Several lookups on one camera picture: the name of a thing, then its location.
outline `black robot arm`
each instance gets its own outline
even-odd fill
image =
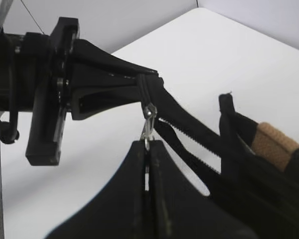
[[[58,165],[67,112],[83,120],[140,101],[136,76],[157,71],[108,54],[79,39],[75,18],[59,18],[50,36],[0,33],[0,140],[18,138],[18,112],[33,112],[26,157],[31,165]]]

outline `cable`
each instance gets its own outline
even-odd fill
[[[37,25],[37,27],[40,29],[40,31],[42,32],[42,34],[45,34],[44,31],[42,30],[42,28],[39,26],[39,24],[37,23],[37,21],[34,19],[34,16],[30,13],[29,9],[26,7],[26,5],[24,4],[23,0],[20,0],[21,3],[23,4],[23,6],[25,7],[25,9],[27,10],[27,12],[30,14],[31,18],[33,19],[33,21],[35,22],[35,24]]]

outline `metal clip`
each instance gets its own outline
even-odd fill
[[[145,149],[147,151],[150,150],[150,135],[154,129],[154,121],[157,116],[157,108],[150,103],[148,106],[144,108],[144,117],[145,117],[145,124],[141,134],[141,140],[145,141]]]

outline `white table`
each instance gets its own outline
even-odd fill
[[[232,92],[238,112],[268,121],[299,142],[299,51],[292,47],[198,8],[115,55],[158,70],[179,103],[216,132],[218,95]],[[30,120],[30,114],[20,114],[19,141],[1,146],[6,239],[41,239],[80,209],[118,169],[144,124],[139,103],[85,121],[72,121],[69,115],[60,166],[31,167],[24,156]],[[190,151],[220,169],[218,158],[187,137],[180,138]]]

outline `white wall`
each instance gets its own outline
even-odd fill
[[[299,0],[198,0],[205,7],[299,49]]]
[[[23,0],[38,24],[50,34],[59,16],[79,18],[81,38],[108,52],[131,43],[197,7],[196,0]],[[39,31],[14,0],[4,28],[10,33]]]

